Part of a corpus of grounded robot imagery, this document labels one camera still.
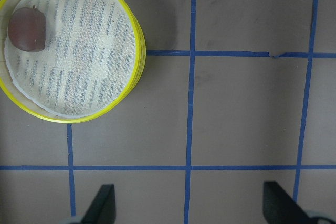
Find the yellow-rimmed bowl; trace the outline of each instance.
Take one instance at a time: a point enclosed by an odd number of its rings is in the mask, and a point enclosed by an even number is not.
[[[135,87],[135,85],[139,81],[142,71],[144,69],[146,58],[145,40],[141,27],[138,21],[136,20],[135,16],[132,14],[131,10],[127,6],[126,2],[124,0],[118,0],[118,1],[124,8],[130,20],[135,36],[135,46],[136,46],[135,65],[132,71],[131,78],[127,83],[126,87],[121,92],[121,94],[112,103],[110,103],[108,106],[106,106],[99,112],[81,118],[66,118],[59,115],[54,115],[46,111],[45,109],[41,108],[40,106],[35,104],[32,100],[24,96],[13,84],[13,80],[6,66],[4,50],[5,50],[5,40],[7,37],[8,23],[15,7],[20,2],[20,0],[0,0],[0,87],[3,89],[5,94],[16,105],[18,105],[21,109],[25,110],[26,112],[38,118],[58,123],[79,123],[89,121],[107,113],[112,108],[114,108],[119,102],[122,101],[122,99],[124,99],[131,92],[131,90]]]

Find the white mesh fabric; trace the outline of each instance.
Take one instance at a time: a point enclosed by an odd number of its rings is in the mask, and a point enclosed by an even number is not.
[[[118,0],[21,0],[46,16],[46,47],[23,52],[6,39],[13,84],[55,115],[79,118],[115,100],[130,80],[135,37]]]

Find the gray floor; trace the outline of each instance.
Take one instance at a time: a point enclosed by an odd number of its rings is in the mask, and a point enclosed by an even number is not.
[[[72,126],[74,188],[66,125],[35,118],[0,92],[0,223],[58,223],[74,206],[83,215],[104,183],[116,186],[116,223],[266,223],[265,180],[336,219],[335,1],[318,1],[303,146],[311,55],[300,53],[309,51],[313,0],[197,0],[195,50],[222,52],[196,53],[192,132],[191,0],[126,2],[148,50],[158,51],[115,109]]]

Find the black object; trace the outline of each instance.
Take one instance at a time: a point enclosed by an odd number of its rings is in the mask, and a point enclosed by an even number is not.
[[[336,224],[324,217],[309,216],[277,182],[264,182],[263,214],[268,224]]]
[[[102,185],[82,221],[78,224],[114,224],[116,220],[115,203],[114,185]]]

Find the round container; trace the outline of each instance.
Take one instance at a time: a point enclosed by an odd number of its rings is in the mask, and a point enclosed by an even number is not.
[[[140,79],[140,76],[142,74],[144,64],[145,64],[146,49],[145,49],[145,40],[144,40],[143,32],[135,16],[132,14],[132,12],[130,11],[129,7],[127,6],[124,0],[117,0],[117,1],[118,1],[118,4],[120,4],[120,6],[122,7],[123,11],[126,13],[126,16],[129,19],[129,24],[130,24],[129,27],[134,33],[135,43],[133,47],[134,47],[134,52],[135,52],[135,58],[134,57],[132,58],[134,59],[134,66],[131,66],[132,69],[129,70],[130,71],[129,77],[126,79],[124,85],[122,86],[122,89],[120,89],[121,86],[119,86],[118,96],[116,98],[113,98],[113,100],[109,102],[108,104],[104,105],[103,108],[100,108],[98,111],[88,110],[89,112],[85,110],[84,108],[84,111],[86,112],[83,112],[83,114],[86,113],[85,115],[77,115],[77,114],[67,115],[66,113],[62,113],[62,112],[58,113],[57,111],[54,111],[52,107],[49,108],[47,105],[44,105],[43,103],[39,103],[39,101],[34,100],[34,97],[32,98],[29,95],[29,92],[30,92],[29,89],[25,91],[23,88],[20,87],[18,82],[15,80],[15,78],[13,78],[14,73],[13,73],[13,69],[11,69],[12,66],[10,65],[10,62],[9,62],[11,55],[8,53],[11,51],[6,48],[8,47],[7,27],[8,27],[8,23],[9,23],[9,20],[10,20],[10,17],[13,11],[16,8],[18,8],[17,6],[19,3],[22,2],[22,0],[0,0],[0,87],[3,89],[6,95],[16,105],[18,105],[20,108],[22,108],[26,112],[38,118],[41,118],[47,121],[58,122],[58,123],[79,123],[79,122],[89,121],[89,120],[92,120],[94,118],[97,118],[105,114],[106,112],[111,110],[113,107],[115,107],[119,102],[121,102],[121,100],[124,99],[126,95],[130,93],[130,91],[135,87],[135,85]],[[100,73],[96,72],[94,73],[94,75],[99,77]],[[47,86],[48,76],[46,76],[45,78],[46,78],[46,81],[42,81],[42,83],[44,83],[44,86]],[[76,87],[76,83],[74,80],[72,80],[71,85],[73,88]],[[85,95],[85,92],[86,90],[84,89],[77,91],[77,93],[82,93],[83,95]]]

